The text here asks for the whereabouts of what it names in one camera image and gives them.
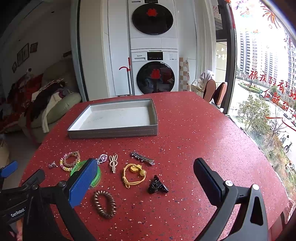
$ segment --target shallow box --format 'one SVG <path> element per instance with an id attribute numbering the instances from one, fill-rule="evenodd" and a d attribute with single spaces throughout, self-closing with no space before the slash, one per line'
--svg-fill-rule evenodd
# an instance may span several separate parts
<path id="1" fill-rule="evenodd" d="M 71 139 L 142 137 L 158 134 L 152 99 L 89 105 L 68 128 Z"/>

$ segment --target blue gripper pad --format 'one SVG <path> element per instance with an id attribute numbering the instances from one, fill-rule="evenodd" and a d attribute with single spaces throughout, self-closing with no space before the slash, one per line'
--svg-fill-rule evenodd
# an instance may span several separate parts
<path id="1" fill-rule="evenodd" d="M 17 169 L 17 162 L 13 161 L 6 167 L 0 169 L 0 177 L 7 178 Z"/>
<path id="2" fill-rule="evenodd" d="M 219 207 L 225 194 L 223 179 L 202 158 L 194 161 L 193 171 L 213 206 Z"/>
<path id="3" fill-rule="evenodd" d="M 87 162 L 68 180 L 69 189 L 69 203 L 72 208 L 80 205 L 86 191 L 88 190 L 91 182 L 95 179 L 98 171 L 98 164 L 95 159 L 88 159 Z"/>

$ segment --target washing machine door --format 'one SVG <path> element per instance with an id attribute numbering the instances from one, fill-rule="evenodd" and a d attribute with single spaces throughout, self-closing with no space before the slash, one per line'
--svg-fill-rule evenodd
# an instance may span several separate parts
<path id="1" fill-rule="evenodd" d="M 137 85 L 143 94 L 170 92 L 174 84 L 174 72 L 163 62 L 149 62 L 137 74 Z"/>
<path id="2" fill-rule="evenodd" d="M 172 13 L 163 5 L 147 3 L 138 7 L 132 15 L 136 29 L 148 35 L 159 35 L 168 31 L 174 22 Z"/>

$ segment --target black hair claw clip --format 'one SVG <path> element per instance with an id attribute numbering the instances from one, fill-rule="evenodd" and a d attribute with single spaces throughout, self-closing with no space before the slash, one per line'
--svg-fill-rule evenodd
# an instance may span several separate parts
<path id="1" fill-rule="evenodd" d="M 168 193 L 168 188 L 165 185 L 163 185 L 159 180 L 158 176 L 155 175 L 154 180 L 149 185 L 148 192 L 150 194 L 153 194 L 158 190 L 164 193 Z"/>

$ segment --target picture frame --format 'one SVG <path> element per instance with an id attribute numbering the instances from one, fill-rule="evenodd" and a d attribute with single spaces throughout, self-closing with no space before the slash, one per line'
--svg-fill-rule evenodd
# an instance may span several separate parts
<path id="1" fill-rule="evenodd" d="M 17 66 L 19 67 L 23 62 L 29 58 L 29 43 L 27 43 L 18 53 L 17 53 Z"/>
<path id="2" fill-rule="evenodd" d="M 37 52 L 38 42 L 31 44 L 30 46 L 30 53 Z"/>
<path id="3" fill-rule="evenodd" d="M 17 63 L 14 62 L 11 68 L 12 68 L 13 73 L 15 73 L 15 71 L 17 70 Z"/>

